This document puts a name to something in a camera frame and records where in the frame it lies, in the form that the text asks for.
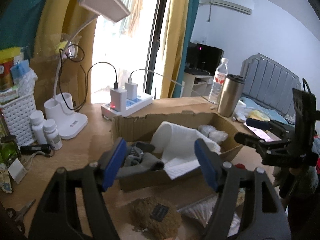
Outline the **red plush ball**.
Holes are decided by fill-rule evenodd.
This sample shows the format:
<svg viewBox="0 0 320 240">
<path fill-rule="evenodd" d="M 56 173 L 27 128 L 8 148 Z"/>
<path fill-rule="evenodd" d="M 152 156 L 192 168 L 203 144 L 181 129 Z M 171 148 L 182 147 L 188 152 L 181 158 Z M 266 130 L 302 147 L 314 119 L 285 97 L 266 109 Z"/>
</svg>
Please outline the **red plush ball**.
<svg viewBox="0 0 320 240">
<path fill-rule="evenodd" d="M 241 170 L 245 170 L 246 169 L 245 165 L 243 165 L 243 164 L 236 164 L 235 167 L 237 167 L 237 168 L 239 168 Z"/>
</svg>

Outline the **white bubble wrap roll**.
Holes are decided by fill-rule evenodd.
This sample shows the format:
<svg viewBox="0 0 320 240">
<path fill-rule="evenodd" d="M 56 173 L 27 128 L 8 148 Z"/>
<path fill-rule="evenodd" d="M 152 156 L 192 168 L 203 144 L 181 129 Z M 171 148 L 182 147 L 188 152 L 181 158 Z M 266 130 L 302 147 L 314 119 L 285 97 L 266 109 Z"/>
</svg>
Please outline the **white bubble wrap roll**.
<svg viewBox="0 0 320 240">
<path fill-rule="evenodd" d="M 228 138 L 225 131 L 220 131 L 211 125 L 201 125 L 198 127 L 198 131 L 217 144 L 221 144 Z"/>
</svg>

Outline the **cotton swab zip bag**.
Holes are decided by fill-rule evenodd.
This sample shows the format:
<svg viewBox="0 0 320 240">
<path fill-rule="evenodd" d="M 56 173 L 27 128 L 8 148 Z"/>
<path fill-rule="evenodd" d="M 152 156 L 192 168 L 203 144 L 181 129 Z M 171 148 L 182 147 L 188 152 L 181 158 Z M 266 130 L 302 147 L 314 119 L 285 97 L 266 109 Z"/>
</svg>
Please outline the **cotton swab zip bag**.
<svg viewBox="0 0 320 240">
<path fill-rule="evenodd" d="M 213 209 L 216 205 L 218 194 L 214 193 L 201 200 L 192 202 L 191 204 L 176 206 L 178 213 L 185 215 L 191 219 L 198 221 L 204 228 L 208 225 Z M 236 202 L 236 208 L 244 204 L 245 190 L 240 188 L 238 191 L 238 198 Z M 231 227 L 228 233 L 228 237 L 235 235 L 240 228 L 240 217 L 234 212 Z"/>
</svg>

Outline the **white textured towel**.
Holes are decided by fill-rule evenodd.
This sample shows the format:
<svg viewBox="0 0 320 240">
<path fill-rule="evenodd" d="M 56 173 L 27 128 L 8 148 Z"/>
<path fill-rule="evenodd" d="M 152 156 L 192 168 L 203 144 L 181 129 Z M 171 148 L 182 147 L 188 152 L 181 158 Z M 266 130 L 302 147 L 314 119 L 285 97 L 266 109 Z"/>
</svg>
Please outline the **white textured towel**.
<svg viewBox="0 0 320 240">
<path fill-rule="evenodd" d="M 170 179 L 181 177 L 200 166 L 194 151 L 197 139 L 203 139 L 209 149 L 217 154 L 221 147 L 198 130 L 164 121 L 152 136 L 154 153 L 161 154 L 164 170 Z"/>
</svg>

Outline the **brown fuzzy plush pouch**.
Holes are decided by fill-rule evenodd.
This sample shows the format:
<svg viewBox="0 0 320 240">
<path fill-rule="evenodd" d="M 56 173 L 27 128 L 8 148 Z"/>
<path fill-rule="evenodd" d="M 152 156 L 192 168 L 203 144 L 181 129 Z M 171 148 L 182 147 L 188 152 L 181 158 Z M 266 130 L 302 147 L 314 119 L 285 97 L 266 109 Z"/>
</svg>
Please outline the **brown fuzzy plush pouch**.
<svg viewBox="0 0 320 240">
<path fill-rule="evenodd" d="M 129 203 L 132 224 L 150 233 L 155 239 L 175 239 L 182 225 L 176 207 L 158 197 L 139 198 Z"/>
</svg>

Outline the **smartphone with lit screen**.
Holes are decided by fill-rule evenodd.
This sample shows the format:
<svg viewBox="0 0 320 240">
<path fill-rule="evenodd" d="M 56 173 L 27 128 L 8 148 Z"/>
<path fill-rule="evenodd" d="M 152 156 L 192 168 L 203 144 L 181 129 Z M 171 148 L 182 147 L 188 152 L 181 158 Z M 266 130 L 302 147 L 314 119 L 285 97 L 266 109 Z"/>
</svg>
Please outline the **smartphone with lit screen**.
<svg viewBox="0 0 320 240">
<path fill-rule="evenodd" d="M 265 131 L 262 129 L 254 128 L 251 126 L 248 126 L 246 123 L 244 123 L 244 126 L 248 128 L 251 132 L 253 132 L 258 138 L 265 140 L 266 142 L 272 142 L 274 141 Z"/>
</svg>

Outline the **yellow tissue pack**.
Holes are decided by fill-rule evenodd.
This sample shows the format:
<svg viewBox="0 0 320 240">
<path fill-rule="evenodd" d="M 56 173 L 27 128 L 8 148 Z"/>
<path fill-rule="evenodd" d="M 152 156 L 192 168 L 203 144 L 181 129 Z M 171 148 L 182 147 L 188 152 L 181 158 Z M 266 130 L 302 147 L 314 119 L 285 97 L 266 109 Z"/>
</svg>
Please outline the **yellow tissue pack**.
<svg viewBox="0 0 320 240">
<path fill-rule="evenodd" d="M 270 121 L 270 117 L 259 110 L 252 110 L 248 114 L 248 118 L 260 120 L 260 121 Z"/>
</svg>

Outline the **grey bed headboard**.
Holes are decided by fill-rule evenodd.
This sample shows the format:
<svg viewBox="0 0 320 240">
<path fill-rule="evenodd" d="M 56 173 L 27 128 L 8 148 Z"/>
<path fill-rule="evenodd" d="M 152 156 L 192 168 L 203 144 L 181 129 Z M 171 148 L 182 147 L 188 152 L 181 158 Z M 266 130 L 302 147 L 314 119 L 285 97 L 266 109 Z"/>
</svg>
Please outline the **grey bed headboard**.
<svg viewBox="0 0 320 240">
<path fill-rule="evenodd" d="M 282 116 L 294 116 L 292 90 L 302 88 L 296 74 L 258 53 L 243 61 L 240 75 L 245 80 L 243 96 Z"/>
</svg>

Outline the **black scissors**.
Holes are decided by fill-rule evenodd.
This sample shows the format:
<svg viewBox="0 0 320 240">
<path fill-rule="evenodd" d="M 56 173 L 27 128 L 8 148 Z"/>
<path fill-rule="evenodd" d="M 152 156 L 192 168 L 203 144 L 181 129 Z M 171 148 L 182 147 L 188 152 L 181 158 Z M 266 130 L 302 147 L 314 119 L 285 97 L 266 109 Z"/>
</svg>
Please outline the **black scissors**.
<svg viewBox="0 0 320 240">
<path fill-rule="evenodd" d="M 16 211 L 12 207 L 9 207 L 5 210 L 7 215 L 10 217 L 11 221 L 23 234 L 25 234 L 25 226 L 23 223 L 24 216 L 30 210 L 30 208 L 35 204 L 35 202 L 36 200 L 33 199 L 32 201 L 25 204 L 25 206 L 18 211 Z"/>
</svg>

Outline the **steel travel tumbler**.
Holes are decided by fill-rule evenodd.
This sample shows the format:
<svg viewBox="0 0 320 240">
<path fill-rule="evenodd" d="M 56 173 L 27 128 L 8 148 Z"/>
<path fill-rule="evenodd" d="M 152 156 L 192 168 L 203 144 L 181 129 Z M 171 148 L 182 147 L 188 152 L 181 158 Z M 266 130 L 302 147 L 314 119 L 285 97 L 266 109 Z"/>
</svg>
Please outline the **steel travel tumbler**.
<svg viewBox="0 0 320 240">
<path fill-rule="evenodd" d="M 242 95 L 245 86 L 245 80 L 240 75 L 228 74 L 220 93 L 220 101 L 217 112 L 224 116 L 230 117 Z"/>
</svg>

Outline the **small white adapter box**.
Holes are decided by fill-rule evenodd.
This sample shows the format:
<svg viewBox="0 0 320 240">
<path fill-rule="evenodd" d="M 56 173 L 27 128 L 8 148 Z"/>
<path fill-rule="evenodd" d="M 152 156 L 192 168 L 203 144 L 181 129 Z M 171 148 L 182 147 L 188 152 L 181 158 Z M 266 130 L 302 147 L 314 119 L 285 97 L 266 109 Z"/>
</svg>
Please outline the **small white adapter box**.
<svg viewBox="0 0 320 240">
<path fill-rule="evenodd" d="M 13 163 L 9 166 L 8 171 L 17 184 L 19 184 L 27 174 L 27 170 L 18 158 L 15 159 Z"/>
</svg>

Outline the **clear water bottle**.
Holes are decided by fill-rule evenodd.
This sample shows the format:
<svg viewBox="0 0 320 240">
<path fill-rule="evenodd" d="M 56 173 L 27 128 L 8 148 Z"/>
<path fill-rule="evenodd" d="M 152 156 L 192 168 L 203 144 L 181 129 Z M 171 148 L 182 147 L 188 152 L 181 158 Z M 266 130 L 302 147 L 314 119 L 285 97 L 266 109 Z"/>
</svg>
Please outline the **clear water bottle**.
<svg viewBox="0 0 320 240">
<path fill-rule="evenodd" d="M 213 84 L 209 94 L 209 101 L 217 105 L 219 103 L 218 97 L 221 92 L 222 85 L 224 84 L 225 78 L 228 75 L 228 59 L 222 57 L 221 63 L 218 65 L 215 71 Z"/>
</svg>

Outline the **black flashlight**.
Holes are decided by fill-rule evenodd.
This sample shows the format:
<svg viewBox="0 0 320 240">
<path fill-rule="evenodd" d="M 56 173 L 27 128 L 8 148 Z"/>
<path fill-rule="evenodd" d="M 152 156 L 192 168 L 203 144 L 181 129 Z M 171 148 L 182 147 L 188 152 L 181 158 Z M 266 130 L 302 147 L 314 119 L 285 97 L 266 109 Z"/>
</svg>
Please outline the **black flashlight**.
<svg viewBox="0 0 320 240">
<path fill-rule="evenodd" d="M 51 153 L 51 147 L 49 144 L 42 144 L 42 145 L 28 145 L 28 146 L 21 146 L 20 153 L 22 155 L 32 155 L 36 152 L 42 152 L 44 154 Z"/>
</svg>

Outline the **white pill bottle right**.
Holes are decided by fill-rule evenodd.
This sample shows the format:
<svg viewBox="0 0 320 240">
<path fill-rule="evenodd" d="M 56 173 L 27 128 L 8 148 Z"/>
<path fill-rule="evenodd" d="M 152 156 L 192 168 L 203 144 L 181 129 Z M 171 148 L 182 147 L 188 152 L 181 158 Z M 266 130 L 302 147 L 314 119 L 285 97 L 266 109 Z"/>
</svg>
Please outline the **white pill bottle right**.
<svg viewBox="0 0 320 240">
<path fill-rule="evenodd" d="M 54 119 L 44 120 L 43 131 L 46 136 L 47 142 L 52 147 L 52 149 L 56 151 L 62 148 L 62 140 L 57 130 L 57 125 Z"/>
</svg>

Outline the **white pill bottle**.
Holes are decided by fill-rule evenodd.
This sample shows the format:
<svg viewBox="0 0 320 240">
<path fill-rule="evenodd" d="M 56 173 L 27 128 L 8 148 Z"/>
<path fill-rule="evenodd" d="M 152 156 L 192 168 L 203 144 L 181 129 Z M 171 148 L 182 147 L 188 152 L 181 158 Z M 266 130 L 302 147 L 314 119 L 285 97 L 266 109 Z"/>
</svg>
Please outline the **white pill bottle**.
<svg viewBox="0 0 320 240">
<path fill-rule="evenodd" d="M 43 123 L 44 123 L 44 115 L 41 110 L 36 110 L 30 115 L 30 124 L 31 129 L 33 130 L 33 134 L 36 138 L 36 141 L 40 145 L 47 144 L 46 136 L 44 135 Z"/>
<path fill-rule="evenodd" d="M 52 147 L 52 149 L 56 151 L 62 148 L 62 140 L 57 130 L 57 125 L 54 119 L 44 120 L 43 131 L 46 136 L 47 142 Z"/>
</svg>

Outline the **black monitor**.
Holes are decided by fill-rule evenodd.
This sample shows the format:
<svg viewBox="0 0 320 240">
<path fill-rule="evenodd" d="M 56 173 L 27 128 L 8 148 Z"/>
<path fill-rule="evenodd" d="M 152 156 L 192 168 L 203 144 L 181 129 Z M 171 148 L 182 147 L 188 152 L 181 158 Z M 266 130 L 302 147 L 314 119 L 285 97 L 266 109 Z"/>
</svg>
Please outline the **black monitor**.
<svg viewBox="0 0 320 240">
<path fill-rule="evenodd" d="M 193 75 L 213 76 L 223 54 L 224 51 L 220 48 L 190 42 L 184 72 Z"/>
</svg>

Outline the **white pill bottle left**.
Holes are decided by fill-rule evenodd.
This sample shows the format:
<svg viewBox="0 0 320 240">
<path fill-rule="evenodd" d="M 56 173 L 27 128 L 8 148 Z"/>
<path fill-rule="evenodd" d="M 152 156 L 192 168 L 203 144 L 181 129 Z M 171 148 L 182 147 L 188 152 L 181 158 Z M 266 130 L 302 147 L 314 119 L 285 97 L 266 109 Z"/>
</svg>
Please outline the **white pill bottle left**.
<svg viewBox="0 0 320 240">
<path fill-rule="evenodd" d="M 30 115 L 30 124 L 31 129 L 33 130 L 33 134 L 36 138 L 36 141 L 40 145 L 47 144 L 46 136 L 44 135 L 43 123 L 44 123 L 44 115 L 41 110 L 36 110 Z"/>
</svg>

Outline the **white woven plastic basket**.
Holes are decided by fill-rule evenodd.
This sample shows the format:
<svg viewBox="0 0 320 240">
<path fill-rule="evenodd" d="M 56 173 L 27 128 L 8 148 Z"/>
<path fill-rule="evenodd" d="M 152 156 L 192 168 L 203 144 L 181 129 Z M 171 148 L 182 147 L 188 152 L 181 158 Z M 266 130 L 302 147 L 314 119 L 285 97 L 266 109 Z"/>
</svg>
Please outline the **white woven plastic basket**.
<svg viewBox="0 0 320 240">
<path fill-rule="evenodd" d="M 36 110 L 33 93 L 1 105 L 8 131 L 16 136 L 18 146 L 30 145 L 36 141 L 30 123 L 30 115 Z"/>
</svg>

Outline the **white power strip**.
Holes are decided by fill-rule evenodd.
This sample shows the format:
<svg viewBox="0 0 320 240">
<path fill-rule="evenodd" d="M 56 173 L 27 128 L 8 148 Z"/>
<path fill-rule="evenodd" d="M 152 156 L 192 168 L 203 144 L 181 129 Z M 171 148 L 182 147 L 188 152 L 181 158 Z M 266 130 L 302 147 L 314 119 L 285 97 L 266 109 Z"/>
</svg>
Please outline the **white power strip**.
<svg viewBox="0 0 320 240">
<path fill-rule="evenodd" d="M 137 111 L 143 109 L 144 107 L 152 104 L 153 97 L 150 94 L 142 93 L 137 95 L 135 100 L 126 100 L 125 111 L 119 112 L 110 107 L 110 103 L 105 103 L 101 105 L 101 114 L 106 119 L 112 119 L 115 116 L 129 116 Z"/>
</svg>

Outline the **brown cardboard box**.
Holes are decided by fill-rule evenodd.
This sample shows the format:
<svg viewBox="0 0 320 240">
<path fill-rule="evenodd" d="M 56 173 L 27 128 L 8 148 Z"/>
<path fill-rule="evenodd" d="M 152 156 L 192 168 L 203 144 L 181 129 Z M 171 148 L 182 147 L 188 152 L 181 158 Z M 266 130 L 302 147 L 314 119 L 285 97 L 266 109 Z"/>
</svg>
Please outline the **brown cardboard box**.
<svg viewBox="0 0 320 240">
<path fill-rule="evenodd" d="M 216 143 L 204 136 L 201 125 L 215 127 L 227 133 L 227 138 Z M 116 116 L 112 120 L 112 139 L 122 137 L 127 142 L 149 142 L 155 147 L 153 155 L 164 163 L 159 171 L 147 171 L 120 178 L 123 191 L 173 184 L 200 174 L 200 165 L 194 152 L 197 139 L 203 139 L 211 151 L 224 161 L 232 161 L 242 145 L 235 142 L 238 130 L 232 122 L 216 113 L 148 114 L 143 117 Z"/>
</svg>

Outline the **white air conditioner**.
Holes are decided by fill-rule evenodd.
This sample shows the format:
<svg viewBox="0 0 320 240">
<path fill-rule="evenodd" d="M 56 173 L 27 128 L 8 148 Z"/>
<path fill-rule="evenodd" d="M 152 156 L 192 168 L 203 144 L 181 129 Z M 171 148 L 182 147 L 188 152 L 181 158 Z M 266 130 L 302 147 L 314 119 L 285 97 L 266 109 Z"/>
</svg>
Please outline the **white air conditioner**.
<svg viewBox="0 0 320 240">
<path fill-rule="evenodd" d="M 255 3 L 252 0 L 200 0 L 199 5 L 217 5 L 250 15 Z"/>
</svg>

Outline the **red yellow can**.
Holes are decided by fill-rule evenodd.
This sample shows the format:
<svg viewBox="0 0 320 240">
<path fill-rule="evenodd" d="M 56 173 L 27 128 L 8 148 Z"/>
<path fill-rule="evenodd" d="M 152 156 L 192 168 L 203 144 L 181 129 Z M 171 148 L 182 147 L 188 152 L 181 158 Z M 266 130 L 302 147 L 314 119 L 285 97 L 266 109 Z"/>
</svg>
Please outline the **red yellow can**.
<svg viewBox="0 0 320 240">
<path fill-rule="evenodd" d="M 10 69 L 14 65 L 14 59 L 21 53 L 21 47 L 11 47 L 0 51 L 0 91 L 10 89 L 13 84 Z"/>
</svg>

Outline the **yellow curtain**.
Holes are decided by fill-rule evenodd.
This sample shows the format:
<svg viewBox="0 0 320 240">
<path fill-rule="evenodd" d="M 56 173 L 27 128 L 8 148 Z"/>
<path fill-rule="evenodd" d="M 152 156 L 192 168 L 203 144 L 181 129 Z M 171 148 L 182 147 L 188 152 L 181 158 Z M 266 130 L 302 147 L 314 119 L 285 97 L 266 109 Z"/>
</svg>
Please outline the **yellow curtain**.
<svg viewBox="0 0 320 240">
<path fill-rule="evenodd" d="M 140 90 L 149 84 L 151 66 L 149 39 L 156 34 L 152 21 L 160 11 L 157 0 L 122 0 L 130 10 L 129 17 L 119 23 L 97 18 L 79 32 L 81 53 L 85 59 L 77 64 L 78 83 L 73 85 L 79 101 L 100 103 L 109 100 L 113 83 L 112 68 L 116 68 L 122 86 L 131 71 Z M 158 98 L 177 97 L 189 41 L 191 0 L 165 0 L 165 22 L 160 28 L 163 51 L 158 54 L 156 70 L 163 74 L 154 82 L 160 86 Z M 50 40 L 61 34 L 71 35 L 92 17 L 92 12 L 80 7 L 77 0 L 46 0 L 35 37 L 34 58 L 54 53 Z"/>
</svg>

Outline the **teal curtain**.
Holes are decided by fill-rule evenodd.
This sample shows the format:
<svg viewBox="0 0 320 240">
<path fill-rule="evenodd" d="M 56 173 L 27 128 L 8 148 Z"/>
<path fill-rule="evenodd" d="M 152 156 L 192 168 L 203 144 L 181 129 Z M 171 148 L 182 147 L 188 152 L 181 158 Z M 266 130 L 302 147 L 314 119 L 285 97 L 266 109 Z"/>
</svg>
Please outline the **teal curtain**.
<svg viewBox="0 0 320 240">
<path fill-rule="evenodd" d="M 1 0 L 1 49 L 25 47 L 31 55 L 46 0 Z"/>
</svg>

